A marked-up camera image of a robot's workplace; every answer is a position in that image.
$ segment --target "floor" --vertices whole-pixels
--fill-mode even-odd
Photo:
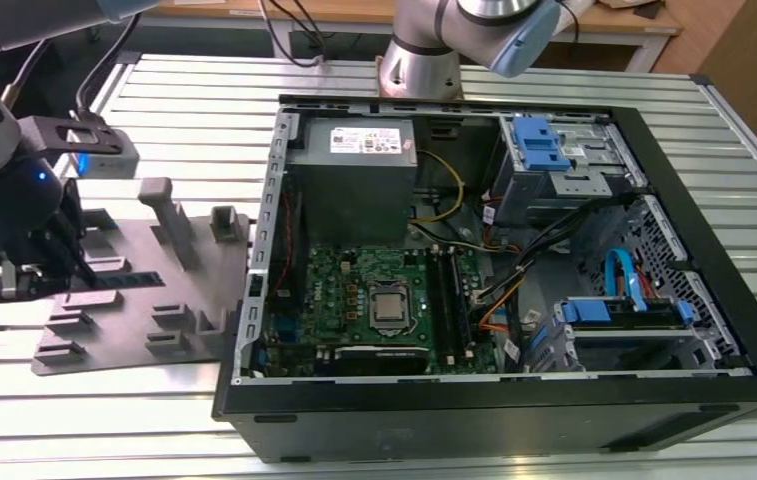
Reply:
[[[24,101],[20,101],[15,112],[19,117],[32,114],[60,116],[72,108],[75,88],[118,33],[115,28],[103,28],[98,32],[99,41],[91,42],[83,32],[66,35],[55,41],[54,49],[44,56],[26,88]],[[326,43],[330,58],[369,61],[383,54],[389,37],[331,34]],[[318,53],[318,47],[304,36],[295,35],[292,44],[299,57]],[[207,29],[184,35],[184,31],[175,28],[140,28],[130,39],[127,49],[150,53],[247,57],[267,57],[272,51],[268,37],[260,31]],[[0,88],[24,56],[26,52],[20,51],[0,58]]]

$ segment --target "blue indicator light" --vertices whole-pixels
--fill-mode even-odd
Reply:
[[[79,176],[84,176],[90,168],[90,157],[86,153],[79,153]]]

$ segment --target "ram slot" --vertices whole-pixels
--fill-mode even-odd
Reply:
[[[429,305],[431,308],[431,328],[434,329],[434,350],[441,365],[455,364],[455,322],[453,309],[443,288],[446,269],[441,254],[426,250],[426,289],[429,292]]]
[[[461,281],[461,263],[458,255],[449,254],[445,256],[451,268],[451,278],[449,287],[451,290],[453,312],[455,319],[455,328],[458,330],[455,351],[461,358],[466,357],[466,351],[473,345],[473,334],[470,333],[470,322],[467,311],[467,299],[463,295],[463,282]]]

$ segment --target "motherboard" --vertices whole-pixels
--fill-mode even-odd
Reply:
[[[274,373],[495,372],[494,346],[470,324],[481,282],[471,250],[311,249],[300,316],[275,320]]]

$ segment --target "aluminum extrusion table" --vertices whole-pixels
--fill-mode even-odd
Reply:
[[[638,108],[757,295],[757,140],[711,86],[678,75],[546,70],[505,80],[465,68],[462,78],[471,100]],[[375,67],[144,55],[115,67],[94,107],[138,143],[138,177],[171,177],[188,214],[232,204],[255,217],[280,93],[374,95]],[[84,206],[146,218],[136,187],[86,180]],[[36,377],[28,362],[50,303],[0,305],[2,479],[757,478],[757,420],[657,453],[266,465],[210,418],[216,364]]]

